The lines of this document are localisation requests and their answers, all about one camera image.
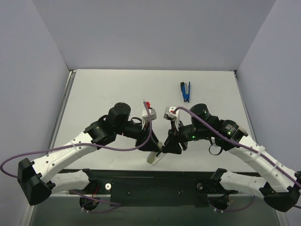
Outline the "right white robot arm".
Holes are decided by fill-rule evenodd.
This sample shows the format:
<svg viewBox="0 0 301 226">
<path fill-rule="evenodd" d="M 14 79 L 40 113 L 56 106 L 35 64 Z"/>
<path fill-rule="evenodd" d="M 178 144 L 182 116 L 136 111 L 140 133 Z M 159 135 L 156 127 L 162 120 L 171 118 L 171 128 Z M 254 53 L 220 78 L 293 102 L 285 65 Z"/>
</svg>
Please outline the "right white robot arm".
<svg viewBox="0 0 301 226">
<path fill-rule="evenodd" d="M 206 104 L 194 105 L 189 110 L 167 107 L 164 118 L 171 122 L 164 153 L 181 154 L 188 142 L 207 140 L 211 147 L 238 157 L 259 174 L 252 177 L 217 169 L 210 180 L 214 192 L 229 190 L 253 195 L 280 212 L 287 212 L 297 204 L 301 196 L 300 172 L 272 157 L 236 122 L 211 115 Z"/>
</svg>

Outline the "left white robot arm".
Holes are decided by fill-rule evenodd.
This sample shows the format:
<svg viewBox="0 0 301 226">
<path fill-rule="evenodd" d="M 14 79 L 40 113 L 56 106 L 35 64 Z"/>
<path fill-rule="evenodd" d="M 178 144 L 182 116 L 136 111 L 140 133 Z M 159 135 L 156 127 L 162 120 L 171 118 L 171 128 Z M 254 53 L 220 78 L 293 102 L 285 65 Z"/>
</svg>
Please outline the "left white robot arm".
<svg viewBox="0 0 301 226">
<path fill-rule="evenodd" d="M 151 124 L 157 113 L 146 102 L 139 123 L 129 120 L 131 108 L 125 103 L 116 103 L 97 121 L 91 123 L 77 137 L 62 147 L 34 160 L 24 158 L 18 164 L 17 181 L 31 206 L 45 201 L 51 194 L 64 190 L 82 190 L 91 194 L 97 182 L 85 169 L 62 173 L 67 166 L 81 157 L 107 147 L 123 135 L 135 140 L 134 149 L 159 151 L 158 139 Z"/>
</svg>

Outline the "blue stapler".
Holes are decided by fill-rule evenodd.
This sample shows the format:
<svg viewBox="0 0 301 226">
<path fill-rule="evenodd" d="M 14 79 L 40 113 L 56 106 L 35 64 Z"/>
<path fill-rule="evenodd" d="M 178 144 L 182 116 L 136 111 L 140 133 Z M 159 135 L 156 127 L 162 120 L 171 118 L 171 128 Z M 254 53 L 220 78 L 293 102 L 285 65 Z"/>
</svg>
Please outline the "blue stapler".
<svg viewBox="0 0 301 226">
<path fill-rule="evenodd" d="M 183 101 L 185 103 L 189 103 L 190 102 L 190 81 L 188 83 L 181 82 L 180 87 L 181 87 Z"/>
</svg>

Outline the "beige stapler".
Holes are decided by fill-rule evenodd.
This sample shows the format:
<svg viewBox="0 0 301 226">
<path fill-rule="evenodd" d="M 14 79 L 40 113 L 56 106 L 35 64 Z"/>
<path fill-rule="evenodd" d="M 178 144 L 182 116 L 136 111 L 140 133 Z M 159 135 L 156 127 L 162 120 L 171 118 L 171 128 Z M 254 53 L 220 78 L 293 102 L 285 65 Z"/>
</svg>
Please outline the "beige stapler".
<svg viewBox="0 0 301 226">
<path fill-rule="evenodd" d="M 148 157 L 146 159 L 147 163 L 151 164 L 152 166 L 156 165 L 166 155 L 166 153 L 162 152 L 163 143 L 158 142 L 157 145 L 160 148 L 160 151 L 159 152 L 150 152 L 150 154 L 148 155 Z"/>
</svg>

